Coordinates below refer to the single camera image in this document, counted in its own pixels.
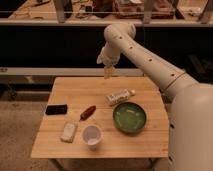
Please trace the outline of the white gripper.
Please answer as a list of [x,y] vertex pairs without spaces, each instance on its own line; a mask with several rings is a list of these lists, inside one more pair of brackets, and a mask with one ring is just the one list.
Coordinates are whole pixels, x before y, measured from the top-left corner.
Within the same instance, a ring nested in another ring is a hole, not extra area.
[[109,44],[106,44],[102,49],[100,54],[98,55],[98,58],[96,60],[97,64],[103,63],[105,65],[104,67],[104,78],[108,79],[110,78],[113,73],[115,66],[120,59],[120,51],[117,48],[113,48]]

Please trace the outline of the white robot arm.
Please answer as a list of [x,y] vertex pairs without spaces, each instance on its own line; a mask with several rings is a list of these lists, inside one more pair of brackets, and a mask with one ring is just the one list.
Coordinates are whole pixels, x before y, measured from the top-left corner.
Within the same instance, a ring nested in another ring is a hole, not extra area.
[[97,61],[110,68],[125,55],[171,100],[168,171],[213,171],[213,85],[144,48],[135,35],[131,23],[107,26]]

